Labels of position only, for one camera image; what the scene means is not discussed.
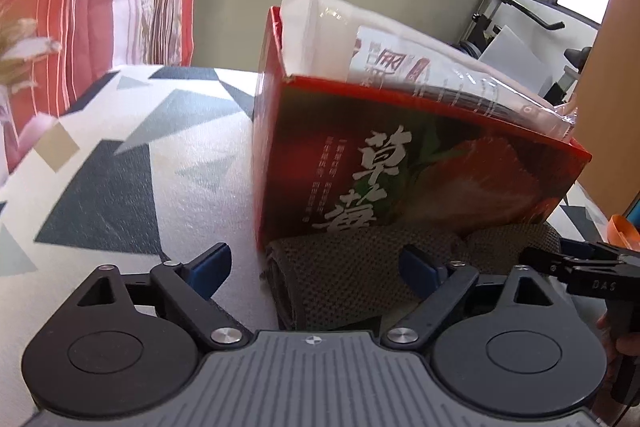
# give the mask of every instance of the red cardboard box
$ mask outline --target red cardboard box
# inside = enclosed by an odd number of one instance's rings
[[[591,155],[402,92],[287,77],[271,8],[254,109],[255,225],[282,237],[392,223],[461,235],[544,221]]]

